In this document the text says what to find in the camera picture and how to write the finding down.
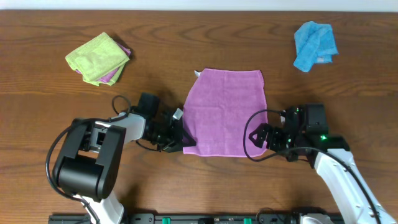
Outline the purple microfiber cloth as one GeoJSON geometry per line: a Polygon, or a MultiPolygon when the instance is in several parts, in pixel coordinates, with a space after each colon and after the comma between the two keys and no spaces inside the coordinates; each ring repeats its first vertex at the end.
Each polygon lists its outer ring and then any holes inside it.
{"type": "Polygon", "coordinates": [[[202,157],[260,156],[266,149],[244,143],[244,133],[267,123],[264,77],[260,70],[206,68],[183,106],[183,126],[196,140],[184,154],[202,157]]]}

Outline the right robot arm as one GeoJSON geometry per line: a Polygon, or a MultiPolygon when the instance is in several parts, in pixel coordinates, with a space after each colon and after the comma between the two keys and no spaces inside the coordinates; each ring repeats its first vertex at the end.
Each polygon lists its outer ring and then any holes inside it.
{"type": "Polygon", "coordinates": [[[268,157],[282,156],[289,162],[306,157],[310,167],[331,192],[345,223],[395,223],[368,187],[341,135],[329,133],[323,104],[305,104],[276,111],[278,128],[261,123],[243,139],[272,151],[268,157]]]}

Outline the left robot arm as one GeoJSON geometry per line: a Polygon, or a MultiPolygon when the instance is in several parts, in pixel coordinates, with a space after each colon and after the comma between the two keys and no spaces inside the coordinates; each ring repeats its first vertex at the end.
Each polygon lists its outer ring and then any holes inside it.
{"type": "Polygon", "coordinates": [[[179,152],[197,142],[183,127],[183,111],[165,110],[157,117],[159,97],[142,93],[108,119],[76,118],[52,143],[45,171],[61,196],[80,202],[88,223],[129,223],[129,215],[113,191],[123,148],[145,140],[151,151],[179,152]]]}

